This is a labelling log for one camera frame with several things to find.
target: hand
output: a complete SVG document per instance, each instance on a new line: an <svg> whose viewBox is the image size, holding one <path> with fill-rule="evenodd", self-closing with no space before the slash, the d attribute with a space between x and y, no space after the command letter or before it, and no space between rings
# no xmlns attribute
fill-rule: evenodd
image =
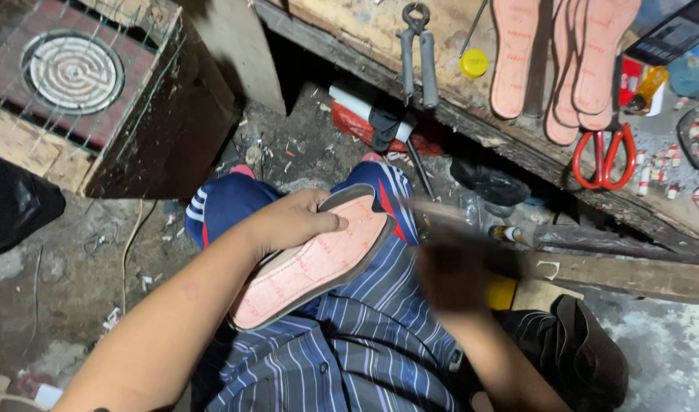
<svg viewBox="0 0 699 412"><path fill-rule="evenodd" d="M417 253L420 292L447 332L457 336L469 323L490 316L486 297L490 273L484 268L480 244L452 236L431 241Z"/></svg>
<svg viewBox="0 0 699 412"><path fill-rule="evenodd" d="M347 228L347 219L333 213L317 213L318 205L331 193L304 189L274 201L240 223L255 241L258 259L272 251L292 248L319 233Z"/></svg>

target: pink insole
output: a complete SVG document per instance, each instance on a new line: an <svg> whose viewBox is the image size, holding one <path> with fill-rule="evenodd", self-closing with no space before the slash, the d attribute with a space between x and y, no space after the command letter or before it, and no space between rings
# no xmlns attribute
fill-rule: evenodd
<svg viewBox="0 0 699 412"><path fill-rule="evenodd" d="M586 8L583 58L574 87L574 106L599 114L611 99L617 46L636 17L641 0L595 0Z"/></svg>
<svg viewBox="0 0 699 412"><path fill-rule="evenodd" d="M573 40L570 32L573 30L575 25L575 19L577 18L577 10L583 7L585 11L585 4L587 0L570 0L569 2L564 2L563 6L565 9L561 8L559 13L560 24L564 25L564 32L556 32L556 41L565 42L565 50L571 55L568 57L570 63L567 67L564 67L563 83L559 88L557 98L555 100L555 117L558 122L564 126L568 127L578 127L578 112L574 107L574 84L575 76L578 74L578 56L579 54L575 50L575 44L571 44L570 40Z"/></svg>
<svg viewBox="0 0 699 412"><path fill-rule="evenodd" d="M558 70L556 70L556 78L553 90L557 90L562 81L562 72L565 65L573 55L573 49L568 41L568 31L566 22L566 13L569 1L575 0L556 0L555 1L555 20L553 26L553 46L555 58L557 61ZM548 104L548 112L545 118L545 133L546 136L557 143L558 145L570 145L578 136L577 127L568 127L560 124L553 113L554 102Z"/></svg>
<svg viewBox="0 0 699 412"><path fill-rule="evenodd" d="M581 126L588 130L603 130L611 123L611 112L614 108L611 106L611 99L606 104L606 108L599 114L578 113L578 120Z"/></svg>
<svg viewBox="0 0 699 412"><path fill-rule="evenodd" d="M235 325L255 328L306 293L356 266L372 248L387 220L385 214L372 211L373 201L374 196L365 195L333 208L329 212L349 220L347 229L318 235L285 262L245 285L229 311Z"/></svg>
<svg viewBox="0 0 699 412"><path fill-rule="evenodd" d="M537 32L540 0L492 2L500 51L491 90L491 107L511 119L522 113L532 41Z"/></svg>

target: white pipe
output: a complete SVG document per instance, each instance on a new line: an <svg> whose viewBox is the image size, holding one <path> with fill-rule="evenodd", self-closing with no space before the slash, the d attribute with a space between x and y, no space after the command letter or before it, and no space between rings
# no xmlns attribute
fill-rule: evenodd
<svg viewBox="0 0 699 412"><path fill-rule="evenodd" d="M356 114L364 121L369 121L370 111L372 111L372 103L375 101L375 95L363 96L355 90L351 90L346 84L335 82L329 88L329 96L334 98L337 103L348 108L352 113ZM417 124L418 121L416 120L415 116L408 111L405 114L405 117L403 117L400 127L398 127L398 133L395 134L395 138L402 143L408 142L410 133Z"/></svg>

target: dirty floor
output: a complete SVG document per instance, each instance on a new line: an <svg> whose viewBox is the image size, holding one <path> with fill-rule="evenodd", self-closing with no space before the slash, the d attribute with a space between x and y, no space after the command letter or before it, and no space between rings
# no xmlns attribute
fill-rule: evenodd
<svg viewBox="0 0 699 412"><path fill-rule="evenodd" d="M288 117L249 103L247 122L216 163L216 175L250 163L258 178L282 192L340 183L370 149L341 133L322 104L330 106L326 87L311 82L298 89ZM448 173L450 159L423 162L442 201L457 203L461 189ZM414 169L400 160L392 164L423 192ZM11 393L32 393L33 383L65 387L106 331L107 316L123 305L123 249L141 203L65 196L62 217L0 255L0 373L13 380ZM199 253L182 231L182 204L143 201L142 207L145 222L126 262L128 308ZM551 218L527 207L515 213L511 220L520 225ZM175 220L169 224L170 215ZM145 285L146 278L153 283ZM699 306L582 292L630 362L621 410L699 410Z"/></svg>

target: striped shirt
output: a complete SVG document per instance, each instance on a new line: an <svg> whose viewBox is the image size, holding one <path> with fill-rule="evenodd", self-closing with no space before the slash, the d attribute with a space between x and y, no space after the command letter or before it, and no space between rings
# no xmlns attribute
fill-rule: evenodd
<svg viewBox="0 0 699 412"><path fill-rule="evenodd" d="M455 341L392 236L348 285L256 332L223 324L192 377L193 410L457 410Z"/></svg>

